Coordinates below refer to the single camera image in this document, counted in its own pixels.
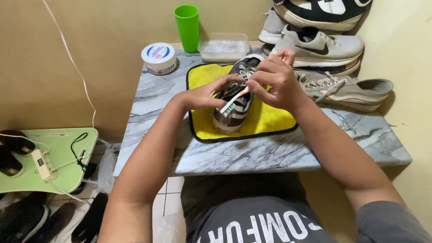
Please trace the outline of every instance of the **power strip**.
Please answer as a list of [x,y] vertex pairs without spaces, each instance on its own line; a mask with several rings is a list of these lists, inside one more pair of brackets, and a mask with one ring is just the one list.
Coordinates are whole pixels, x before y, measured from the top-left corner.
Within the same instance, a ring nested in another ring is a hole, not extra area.
[[47,155],[42,154],[40,149],[36,149],[32,152],[33,160],[36,164],[36,168],[39,171],[39,175],[42,180],[52,182],[57,178],[57,172],[52,172],[53,166]]

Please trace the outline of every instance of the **gray marble pattern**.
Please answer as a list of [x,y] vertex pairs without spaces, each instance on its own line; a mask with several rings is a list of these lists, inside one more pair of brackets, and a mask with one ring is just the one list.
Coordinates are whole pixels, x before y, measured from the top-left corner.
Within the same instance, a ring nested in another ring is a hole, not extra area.
[[[262,54],[258,48],[252,52]],[[114,176],[120,174],[127,159],[168,101],[175,94],[186,90],[187,71],[203,63],[199,53],[176,50],[176,55],[179,67],[170,74],[155,76],[143,67]],[[380,114],[359,114],[337,107],[321,108],[380,166],[412,162],[413,159]],[[186,115],[170,176],[270,173],[320,167],[300,128],[287,134],[202,144],[193,138]]]

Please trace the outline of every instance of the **yellow microfiber towel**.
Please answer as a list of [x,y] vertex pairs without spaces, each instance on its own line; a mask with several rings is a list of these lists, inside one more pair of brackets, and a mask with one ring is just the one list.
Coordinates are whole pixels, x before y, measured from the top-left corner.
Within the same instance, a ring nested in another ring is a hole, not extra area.
[[[232,65],[200,64],[191,68],[186,75],[186,88],[194,89],[229,73]],[[232,134],[225,134],[213,125],[214,109],[189,111],[189,121],[194,137],[201,143],[242,140],[281,134],[295,130],[298,125],[292,115],[281,109],[264,104],[254,97],[251,108],[242,126]]]

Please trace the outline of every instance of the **toothbrush bristles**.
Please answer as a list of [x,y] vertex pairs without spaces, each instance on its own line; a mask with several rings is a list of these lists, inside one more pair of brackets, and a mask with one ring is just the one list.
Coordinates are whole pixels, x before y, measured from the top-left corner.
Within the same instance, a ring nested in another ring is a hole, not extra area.
[[223,113],[224,117],[227,117],[229,113],[231,113],[235,109],[235,104],[231,104]]

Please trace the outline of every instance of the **cleaning paste tub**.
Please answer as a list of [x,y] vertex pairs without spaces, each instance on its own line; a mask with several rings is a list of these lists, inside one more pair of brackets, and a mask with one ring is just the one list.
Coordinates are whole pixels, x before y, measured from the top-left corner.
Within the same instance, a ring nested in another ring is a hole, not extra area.
[[141,52],[141,57],[150,73],[163,75],[177,67],[177,57],[174,52],[174,47],[170,44],[159,42],[146,46]]

